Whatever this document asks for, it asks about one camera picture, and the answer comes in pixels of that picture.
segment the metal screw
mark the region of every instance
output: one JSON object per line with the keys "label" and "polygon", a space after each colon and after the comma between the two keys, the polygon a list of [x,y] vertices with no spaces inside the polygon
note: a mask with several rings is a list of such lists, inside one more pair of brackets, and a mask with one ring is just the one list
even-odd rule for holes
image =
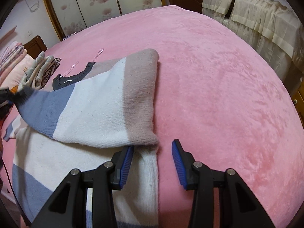
{"label": "metal screw", "polygon": [[110,168],[113,166],[113,163],[111,161],[107,161],[107,162],[105,162],[104,166],[105,166],[105,168]]}
{"label": "metal screw", "polygon": [[233,176],[233,175],[235,175],[235,170],[234,170],[234,169],[228,169],[228,170],[227,170],[227,173],[228,173],[230,176]]}
{"label": "metal screw", "polygon": [[79,173],[79,170],[78,170],[78,169],[73,169],[73,170],[71,170],[71,174],[72,174],[73,176],[77,175],[78,173]]}
{"label": "metal screw", "polygon": [[199,161],[195,161],[195,162],[193,163],[193,165],[194,165],[194,167],[196,167],[196,168],[200,168],[200,167],[203,166],[203,163],[202,163],[202,162],[199,162]]}

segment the pillow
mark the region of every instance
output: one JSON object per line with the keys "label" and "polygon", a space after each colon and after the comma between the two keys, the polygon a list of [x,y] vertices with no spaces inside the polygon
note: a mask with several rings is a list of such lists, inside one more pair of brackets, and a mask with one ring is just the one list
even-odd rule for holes
{"label": "pillow", "polygon": [[34,63],[34,59],[30,55],[26,54],[25,57],[12,69],[9,75],[5,78],[0,88],[13,88],[18,86],[24,72],[30,68]]}

